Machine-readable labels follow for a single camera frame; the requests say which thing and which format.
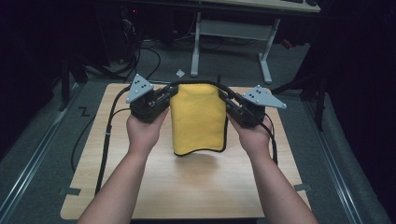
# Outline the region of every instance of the gray carpet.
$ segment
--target gray carpet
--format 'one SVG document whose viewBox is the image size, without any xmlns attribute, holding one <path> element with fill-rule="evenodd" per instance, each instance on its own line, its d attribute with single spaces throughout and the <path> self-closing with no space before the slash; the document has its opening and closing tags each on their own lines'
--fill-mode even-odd
<svg viewBox="0 0 396 224">
<path fill-rule="evenodd" d="M 190 40 L 178 42 L 178 44 L 169 48 L 159 43 L 153 48 L 161 55 L 161 63 L 158 70 L 152 75 L 151 80 L 177 80 L 176 71 L 178 69 L 186 72 L 183 79 L 191 79 L 189 76 L 192 48 Z M 252 87 L 260 84 L 270 89 L 293 79 L 309 49 L 309 46 L 302 46 L 287 50 L 282 46 L 274 45 L 268 58 L 274 83 L 268 86 L 263 83 L 257 55 L 252 53 L 253 51 L 258 52 L 261 42 L 253 42 L 244 46 L 222 43 L 219 48 L 218 44 L 209 41 L 203 43 L 202 47 L 205 49 L 201 51 L 199 79 L 216 80 L 217 75 L 221 75 L 222 83 L 225 85 Z M 146 47 L 153 46 L 153 42 L 147 42 L 144 45 Z M 144 77 L 147 76 L 156 67 L 158 61 L 159 59 L 154 53 L 142 49 L 137 72 Z M 120 66 L 113 64 L 111 69 L 118 69 Z M 89 128 L 82 135 L 77 146 L 76 142 L 95 115 L 106 85 L 111 82 L 119 81 L 102 76 L 91 76 L 89 82 L 82 88 L 76 100 L 69 106 L 60 128 L 50 143 L 47 155 L 15 207 L 9 223 L 75 222 L 61 219 L 60 211 L 64 202 L 64 195 L 60 192 L 62 188 L 69 187 L 73 177 L 71 160 L 74 160 L 77 164 Z M 54 89 L 54 92 L 54 99 L 37 113 L 19 141 L 0 163 L 1 202 L 11 191 L 19 174 L 35 152 L 46 129 L 59 113 L 57 111 L 61 99 L 59 85 Z M 321 144 L 316 133 L 317 130 L 312 126 L 310 122 L 312 118 L 307 114 L 304 103 L 300 101 L 297 93 L 298 91 L 286 91 L 278 95 L 288 105 L 288 108 L 280 110 L 279 114 L 302 180 L 312 188 L 307 192 L 307 195 L 313 212 L 320 223 L 349 223 L 324 160 Z M 323 125 L 324 134 L 332 153 L 350 188 L 354 202 L 360 210 L 362 222 L 390 223 L 387 214 L 376 200 L 370 184 L 351 153 L 332 111 L 332 104 L 329 99 L 326 100 Z M 71 158 L 75 147 L 76 154 L 74 158 Z M 247 223 L 248 221 L 254 223 L 254 220 L 236 221 L 238 223 Z M 212 222 L 205 220 L 203 223 L 219 223 L 219 220 Z"/>
</svg>

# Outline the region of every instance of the light wood surface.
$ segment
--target light wood surface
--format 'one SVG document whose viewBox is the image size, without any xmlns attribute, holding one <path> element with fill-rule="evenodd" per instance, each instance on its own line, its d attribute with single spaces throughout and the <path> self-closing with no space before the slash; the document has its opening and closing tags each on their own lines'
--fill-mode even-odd
<svg viewBox="0 0 396 224">
<path fill-rule="evenodd" d="M 305 1 L 303 3 L 292 3 L 281 0 L 202 0 L 202 2 L 231 4 L 246 7 L 264 7 L 289 11 L 320 12 L 319 6 L 311 7 Z"/>
<path fill-rule="evenodd" d="M 106 88 L 70 185 L 81 192 L 78 196 L 66 196 L 61 211 L 64 219 L 78 219 L 94 196 L 108 115 L 115 96 L 125 86 L 110 84 Z M 240 93 L 250 90 L 232 89 Z M 126 95 L 120 98 L 116 111 L 129 106 L 125 104 Z M 301 184 L 277 110 L 266 108 L 266 111 L 275 125 L 279 167 L 292 185 Z M 128 149 L 125 122 L 129 114 L 130 111 L 122 111 L 113 119 L 103 183 Z M 172 149 L 169 113 L 160 140 L 148 157 L 133 218 L 263 217 L 248 156 L 233 126 L 228 127 L 227 148 L 222 153 L 199 151 L 177 157 Z M 299 194 L 309 205 L 305 192 Z"/>
</svg>

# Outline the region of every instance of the person's right arm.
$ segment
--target person's right arm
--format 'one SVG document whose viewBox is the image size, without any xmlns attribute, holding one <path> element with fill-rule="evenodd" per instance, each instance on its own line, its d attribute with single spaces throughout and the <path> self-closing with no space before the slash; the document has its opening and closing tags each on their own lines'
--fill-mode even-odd
<svg viewBox="0 0 396 224">
<path fill-rule="evenodd" d="M 242 128 L 233 118 L 231 124 L 239 134 L 242 148 L 250 158 L 262 211 L 268 223 L 318 223 L 312 211 L 273 162 L 269 153 L 269 134 L 260 125 Z M 271 123 L 264 120 L 269 130 Z"/>
</svg>

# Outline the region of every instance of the human arm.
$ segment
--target human arm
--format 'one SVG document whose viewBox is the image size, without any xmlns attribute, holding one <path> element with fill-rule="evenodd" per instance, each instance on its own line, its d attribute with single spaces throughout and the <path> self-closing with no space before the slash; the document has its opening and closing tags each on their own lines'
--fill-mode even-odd
<svg viewBox="0 0 396 224">
<path fill-rule="evenodd" d="M 318 223 L 309 207 L 272 161 L 268 132 L 260 125 L 254 129 L 242 128 L 230 116 L 229 119 L 239 134 L 242 148 L 250 159 L 262 211 L 268 222 L 271 224 Z M 265 119 L 263 124 L 271 130 L 268 119 Z"/>
<path fill-rule="evenodd" d="M 159 139 L 167 112 L 168 109 L 150 124 L 132 115 L 128 118 L 128 152 L 85 209 L 78 223 L 130 223 L 146 161 Z"/>
</svg>

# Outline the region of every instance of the yellow cloth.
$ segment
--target yellow cloth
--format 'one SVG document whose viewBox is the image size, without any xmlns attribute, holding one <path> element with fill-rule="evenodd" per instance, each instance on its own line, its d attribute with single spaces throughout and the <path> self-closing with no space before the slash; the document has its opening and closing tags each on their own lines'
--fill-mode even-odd
<svg viewBox="0 0 396 224">
<path fill-rule="evenodd" d="M 171 98 L 174 152 L 178 156 L 196 150 L 221 152 L 226 147 L 227 116 L 219 89 L 210 84 L 179 84 Z"/>
</svg>

